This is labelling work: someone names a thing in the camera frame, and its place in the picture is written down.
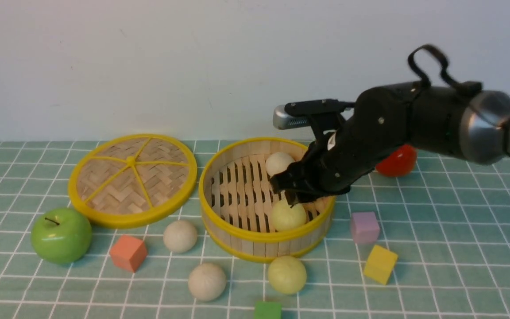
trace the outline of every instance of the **wooden block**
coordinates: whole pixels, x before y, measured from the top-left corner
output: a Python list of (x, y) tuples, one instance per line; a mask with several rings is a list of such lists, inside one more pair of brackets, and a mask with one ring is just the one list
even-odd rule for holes
[(281, 319), (281, 304), (259, 301), (253, 319)]
[(356, 244), (370, 244), (377, 241), (381, 228), (375, 212), (352, 213), (352, 239)]
[(374, 245), (367, 262), (363, 275), (386, 285), (397, 263), (398, 255), (379, 245)]
[(109, 255), (117, 267), (136, 272), (147, 257), (147, 247), (142, 240), (124, 234), (109, 250)]

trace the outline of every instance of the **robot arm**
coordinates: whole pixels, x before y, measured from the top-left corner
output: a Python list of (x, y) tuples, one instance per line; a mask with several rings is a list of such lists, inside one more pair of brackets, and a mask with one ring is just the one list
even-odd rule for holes
[[(439, 61), (448, 87), (432, 86), (417, 67), (413, 56), (421, 49)], [(273, 190), (285, 191), (291, 205), (345, 194), (403, 144), (482, 165), (510, 157), (506, 93), (483, 90), (479, 82), (456, 82), (447, 73), (445, 55), (433, 45), (419, 47), (408, 61), (419, 81), (367, 89), (355, 103), (327, 99), (277, 107), (277, 129), (310, 126), (316, 140), (300, 161), (271, 178)], [(347, 121), (340, 114), (346, 109), (354, 111)]]

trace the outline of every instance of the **yellow spoke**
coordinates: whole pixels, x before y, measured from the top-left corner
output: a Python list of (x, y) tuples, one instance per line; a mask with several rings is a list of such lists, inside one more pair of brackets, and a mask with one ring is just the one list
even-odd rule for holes
[(145, 188), (145, 184), (143, 183), (143, 180), (139, 176), (139, 172), (137, 171), (135, 166), (132, 166), (131, 168), (133, 169), (135, 177), (138, 180), (139, 185), (141, 186), (141, 190), (143, 191), (143, 194), (145, 195), (145, 198), (147, 199), (147, 203), (149, 204), (149, 207), (152, 209), (153, 207), (152, 207), (151, 198), (148, 196), (147, 189)]
[(123, 167), (119, 172), (116, 172), (115, 174), (113, 174), (113, 176), (111, 176), (110, 178), (108, 178), (108, 180), (106, 180), (101, 186), (99, 186), (97, 188), (97, 190), (95, 190), (85, 201), (84, 203), (87, 204), (92, 198), (94, 198), (99, 192), (101, 192), (105, 186), (108, 186), (109, 183), (112, 182), (112, 180), (116, 179), (117, 176), (121, 175), (122, 172), (124, 172), (126, 169), (129, 168), (129, 165), (126, 165), (125, 167)]
[(116, 161), (120, 163), (126, 163), (124, 159), (117, 158), (117, 157), (109, 157), (109, 156), (92, 156), (90, 158), (91, 160), (106, 160), (106, 161)]
[(143, 150), (145, 149), (145, 147), (147, 146), (147, 144), (151, 141), (152, 137), (149, 137), (147, 139), (147, 141), (145, 143), (143, 143), (143, 146), (139, 148), (139, 151), (137, 151), (137, 153), (135, 154), (135, 159), (139, 158), (139, 155), (141, 154), (141, 152), (143, 152)]
[(188, 166), (188, 163), (170, 162), (170, 161), (136, 162), (135, 164), (142, 164), (142, 165), (178, 165), (178, 166)]

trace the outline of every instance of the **red fruit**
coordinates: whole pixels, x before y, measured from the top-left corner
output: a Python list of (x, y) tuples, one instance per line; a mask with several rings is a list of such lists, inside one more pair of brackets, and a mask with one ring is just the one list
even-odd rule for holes
[(401, 177), (409, 174), (416, 163), (417, 150), (405, 144), (377, 164), (375, 169), (387, 177)]

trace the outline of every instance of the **bamboo steamer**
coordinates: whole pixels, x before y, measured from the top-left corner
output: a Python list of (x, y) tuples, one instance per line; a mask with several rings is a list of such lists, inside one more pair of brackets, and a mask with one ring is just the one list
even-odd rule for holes
[(169, 136), (120, 137), (89, 152), (74, 168), (72, 205), (106, 228), (146, 226), (175, 212), (193, 192), (194, 154)]
[(306, 224), (277, 232), (269, 216), (274, 194), (265, 170), (267, 157), (285, 152), (295, 161), (307, 148), (290, 140), (257, 138), (239, 141), (219, 151), (200, 177), (202, 220), (210, 237), (229, 254), (269, 263), (284, 255), (301, 257), (326, 236), (332, 223), (335, 197), (304, 204)]

